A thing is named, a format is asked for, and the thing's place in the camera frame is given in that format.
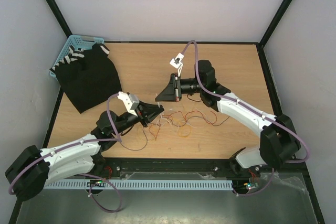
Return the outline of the white zip tie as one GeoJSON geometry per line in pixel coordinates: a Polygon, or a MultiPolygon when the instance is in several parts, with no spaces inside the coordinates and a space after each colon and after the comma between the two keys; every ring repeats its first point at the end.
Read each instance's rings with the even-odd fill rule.
{"type": "MultiPolygon", "coordinates": [[[[158,96],[157,93],[155,93],[155,101],[156,101],[157,96],[158,96]]],[[[158,101],[156,101],[156,102],[157,102],[158,107],[160,107],[160,103],[158,101]]],[[[163,118],[163,116],[162,116],[162,112],[161,112],[160,113],[160,119],[162,119],[162,118],[163,118]]]]}

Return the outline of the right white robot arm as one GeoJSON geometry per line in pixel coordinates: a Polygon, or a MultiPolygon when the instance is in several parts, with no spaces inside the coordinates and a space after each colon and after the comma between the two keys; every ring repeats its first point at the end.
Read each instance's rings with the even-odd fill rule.
{"type": "Polygon", "coordinates": [[[188,79],[181,78],[183,64],[180,56],[173,58],[170,65],[177,72],[171,74],[168,85],[155,98],[157,102],[179,102],[184,94],[199,93],[207,107],[230,116],[259,136],[259,146],[244,147],[233,155],[229,164],[233,175],[241,176],[253,166],[268,165],[279,169],[300,150],[301,144],[295,137],[295,129],[288,116],[263,112],[241,100],[217,82],[210,61],[198,61],[195,77],[188,79]]]}

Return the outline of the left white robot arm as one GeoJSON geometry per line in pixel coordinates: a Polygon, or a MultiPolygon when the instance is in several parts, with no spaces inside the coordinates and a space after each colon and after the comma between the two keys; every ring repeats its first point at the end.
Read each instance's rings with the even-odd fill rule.
{"type": "Polygon", "coordinates": [[[146,127],[160,113],[163,106],[140,101],[132,112],[116,115],[111,110],[101,113],[96,127],[87,135],[67,144],[38,149],[25,148],[5,172],[8,193],[27,201],[56,181],[73,175],[103,173],[102,152],[121,142],[121,134],[140,123],[146,127]]]}

